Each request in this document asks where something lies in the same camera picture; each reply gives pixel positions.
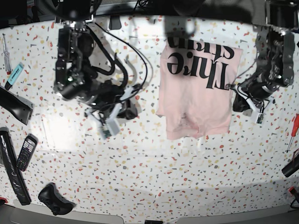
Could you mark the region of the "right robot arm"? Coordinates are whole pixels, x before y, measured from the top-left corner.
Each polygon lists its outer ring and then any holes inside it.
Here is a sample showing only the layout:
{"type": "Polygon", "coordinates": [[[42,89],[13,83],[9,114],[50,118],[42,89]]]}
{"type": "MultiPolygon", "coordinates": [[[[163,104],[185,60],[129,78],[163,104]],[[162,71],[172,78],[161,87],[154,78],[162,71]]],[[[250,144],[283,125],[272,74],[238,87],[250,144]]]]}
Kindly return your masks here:
{"type": "Polygon", "coordinates": [[[74,98],[97,112],[101,124],[116,113],[120,119],[137,117],[137,108],[130,94],[141,89],[140,84],[127,88],[128,72],[117,56],[111,56],[98,36],[87,25],[92,22],[100,0],[58,0],[54,2],[56,20],[64,26],[58,32],[58,50],[54,90],[64,100],[74,98]],[[89,60],[98,46],[111,67],[93,66],[89,60]]]}

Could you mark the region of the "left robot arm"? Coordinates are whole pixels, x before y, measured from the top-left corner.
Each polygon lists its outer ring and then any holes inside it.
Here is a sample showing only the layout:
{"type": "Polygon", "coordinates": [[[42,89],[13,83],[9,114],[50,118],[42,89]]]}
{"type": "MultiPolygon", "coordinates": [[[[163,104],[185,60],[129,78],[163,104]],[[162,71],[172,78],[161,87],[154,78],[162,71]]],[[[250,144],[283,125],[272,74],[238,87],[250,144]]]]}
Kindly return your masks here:
{"type": "Polygon", "coordinates": [[[236,93],[233,111],[251,109],[252,114],[258,117],[263,115],[265,101],[270,101],[271,95],[279,87],[293,84],[295,41],[292,32],[299,27],[299,2],[265,1],[265,23],[269,31],[266,37],[266,55],[261,57],[262,64],[248,79],[231,86],[236,93]]]}

